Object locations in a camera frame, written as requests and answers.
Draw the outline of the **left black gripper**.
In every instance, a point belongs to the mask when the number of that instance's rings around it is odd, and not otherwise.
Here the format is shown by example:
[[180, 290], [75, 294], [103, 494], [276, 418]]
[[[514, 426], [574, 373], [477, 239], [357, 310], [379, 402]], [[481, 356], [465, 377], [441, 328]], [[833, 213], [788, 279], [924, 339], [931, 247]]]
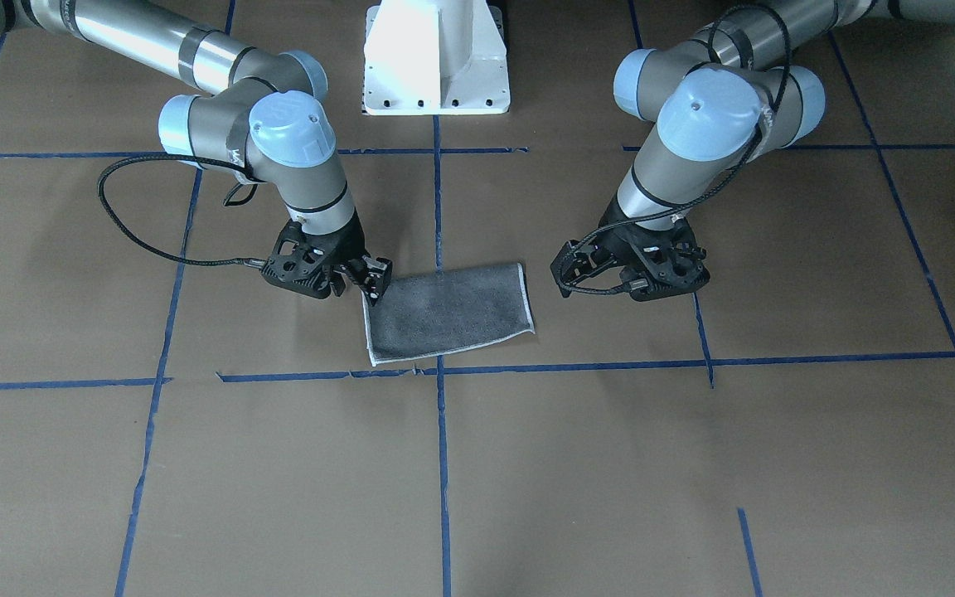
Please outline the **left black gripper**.
[[554, 279], [591, 279], [620, 268], [624, 287], [652, 287], [652, 258], [644, 252], [652, 246], [652, 231], [627, 220], [620, 207], [608, 207], [594, 238], [562, 245], [550, 265]]

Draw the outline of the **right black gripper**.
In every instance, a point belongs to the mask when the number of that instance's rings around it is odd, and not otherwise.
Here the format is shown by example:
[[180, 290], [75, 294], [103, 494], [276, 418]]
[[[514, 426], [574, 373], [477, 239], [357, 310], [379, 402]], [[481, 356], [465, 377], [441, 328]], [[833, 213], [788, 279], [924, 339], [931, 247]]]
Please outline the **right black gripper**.
[[312, 235], [312, 249], [322, 252], [323, 273], [316, 286], [316, 298], [329, 298], [332, 291], [336, 296], [341, 295], [341, 284], [338, 284], [338, 290], [333, 290], [331, 279], [335, 274], [348, 277], [365, 295], [366, 303], [371, 307], [382, 299], [390, 286], [393, 261], [364, 260], [369, 253], [357, 214], [353, 214], [342, 228], [333, 233]]

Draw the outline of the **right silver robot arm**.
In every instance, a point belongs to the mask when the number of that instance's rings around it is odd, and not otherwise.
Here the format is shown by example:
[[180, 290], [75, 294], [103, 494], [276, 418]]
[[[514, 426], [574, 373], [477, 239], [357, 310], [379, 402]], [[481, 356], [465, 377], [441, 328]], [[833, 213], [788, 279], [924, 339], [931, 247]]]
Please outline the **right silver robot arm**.
[[316, 299], [349, 283], [368, 305], [385, 294], [393, 265], [366, 250], [313, 56], [273, 56], [148, 1], [0, 1], [0, 35], [23, 27], [103, 46], [196, 88], [162, 107], [164, 159], [231, 172], [236, 188], [273, 186], [289, 214], [269, 257], [237, 265]]

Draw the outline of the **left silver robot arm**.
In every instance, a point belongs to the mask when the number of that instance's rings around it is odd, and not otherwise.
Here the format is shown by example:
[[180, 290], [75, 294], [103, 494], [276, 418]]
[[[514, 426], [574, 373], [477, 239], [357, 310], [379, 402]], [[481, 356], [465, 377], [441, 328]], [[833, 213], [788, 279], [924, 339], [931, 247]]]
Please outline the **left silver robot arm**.
[[599, 226], [550, 265], [564, 296], [608, 269], [607, 294], [652, 301], [711, 279], [687, 212], [741, 167], [792, 146], [822, 121], [826, 91], [792, 62], [811, 39], [867, 17], [955, 24], [955, 1], [753, 1], [728, 8], [666, 51], [639, 49], [615, 72], [618, 107], [651, 122]]

